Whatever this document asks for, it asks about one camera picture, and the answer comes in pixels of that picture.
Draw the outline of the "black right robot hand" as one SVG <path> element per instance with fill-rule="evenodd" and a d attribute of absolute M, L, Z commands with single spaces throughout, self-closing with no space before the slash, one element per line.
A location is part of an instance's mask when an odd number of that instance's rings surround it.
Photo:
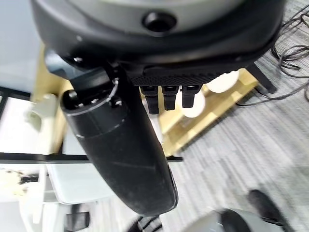
<path fill-rule="evenodd" d="M 88 159 L 133 211 L 174 209 L 178 193 L 149 115 L 193 106 L 203 84 L 251 65 L 275 42 L 284 0 L 33 0 L 60 106 Z"/>

